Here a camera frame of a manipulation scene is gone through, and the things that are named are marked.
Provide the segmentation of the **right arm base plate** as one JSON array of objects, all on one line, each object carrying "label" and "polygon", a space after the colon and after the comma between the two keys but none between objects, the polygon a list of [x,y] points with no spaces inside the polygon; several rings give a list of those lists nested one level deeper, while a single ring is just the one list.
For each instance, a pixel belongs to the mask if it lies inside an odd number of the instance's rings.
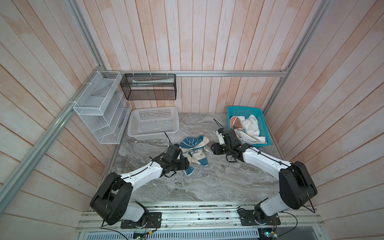
[{"label": "right arm base plate", "polygon": [[281,220],[278,215],[267,216],[259,210],[237,209],[242,226],[278,226]]}]

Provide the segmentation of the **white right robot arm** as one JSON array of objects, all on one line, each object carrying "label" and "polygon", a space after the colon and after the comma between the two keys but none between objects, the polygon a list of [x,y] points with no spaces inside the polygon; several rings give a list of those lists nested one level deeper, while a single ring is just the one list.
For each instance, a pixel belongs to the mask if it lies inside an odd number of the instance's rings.
[{"label": "white right robot arm", "polygon": [[279,193],[255,206],[254,216],[259,223],[263,218],[287,209],[297,210],[318,194],[304,163],[283,161],[250,144],[241,143],[233,130],[219,129],[217,136],[219,142],[211,146],[215,155],[225,155],[230,163],[241,161],[251,164],[279,181]]}]

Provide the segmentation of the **multicolour lettered towel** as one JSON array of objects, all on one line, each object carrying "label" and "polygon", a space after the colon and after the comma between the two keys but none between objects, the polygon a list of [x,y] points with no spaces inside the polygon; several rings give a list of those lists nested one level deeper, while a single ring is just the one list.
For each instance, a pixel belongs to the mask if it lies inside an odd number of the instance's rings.
[{"label": "multicolour lettered towel", "polygon": [[248,134],[246,134],[240,130],[235,130],[235,134],[237,135],[238,139],[243,144],[247,143],[250,145],[256,145],[256,144],[266,144],[267,143],[265,137],[249,136]]}]

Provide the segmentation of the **blue and cream towel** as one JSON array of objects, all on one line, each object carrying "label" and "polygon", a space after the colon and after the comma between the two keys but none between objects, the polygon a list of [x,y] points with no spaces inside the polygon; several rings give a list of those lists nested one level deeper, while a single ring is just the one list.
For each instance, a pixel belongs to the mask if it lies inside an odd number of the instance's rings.
[{"label": "blue and cream towel", "polygon": [[194,172],[192,163],[196,163],[199,166],[206,167],[209,165],[205,152],[209,152],[208,143],[210,140],[201,135],[197,138],[187,137],[180,143],[183,156],[189,161],[190,166],[184,170],[186,176],[191,175]]}]

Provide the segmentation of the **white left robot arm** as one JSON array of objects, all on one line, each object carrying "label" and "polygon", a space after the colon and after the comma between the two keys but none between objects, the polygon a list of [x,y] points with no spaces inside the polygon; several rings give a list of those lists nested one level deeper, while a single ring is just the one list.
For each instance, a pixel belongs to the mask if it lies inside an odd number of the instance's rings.
[{"label": "white left robot arm", "polygon": [[110,226],[127,221],[142,228],[148,222],[149,211],[144,205],[130,201],[132,193],[153,180],[169,178],[169,173],[175,175],[189,166],[180,146],[169,145],[165,152],[133,172],[108,174],[92,198],[90,207]]}]

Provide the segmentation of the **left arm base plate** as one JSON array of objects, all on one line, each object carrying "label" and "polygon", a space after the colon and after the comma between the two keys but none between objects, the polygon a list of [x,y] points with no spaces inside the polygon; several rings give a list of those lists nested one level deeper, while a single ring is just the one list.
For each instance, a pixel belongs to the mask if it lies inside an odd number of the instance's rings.
[{"label": "left arm base plate", "polygon": [[122,220],[121,229],[159,229],[162,223],[162,213],[161,212],[149,212],[144,213],[144,215],[139,219],[138,222],[133,222],[130,220]]}]

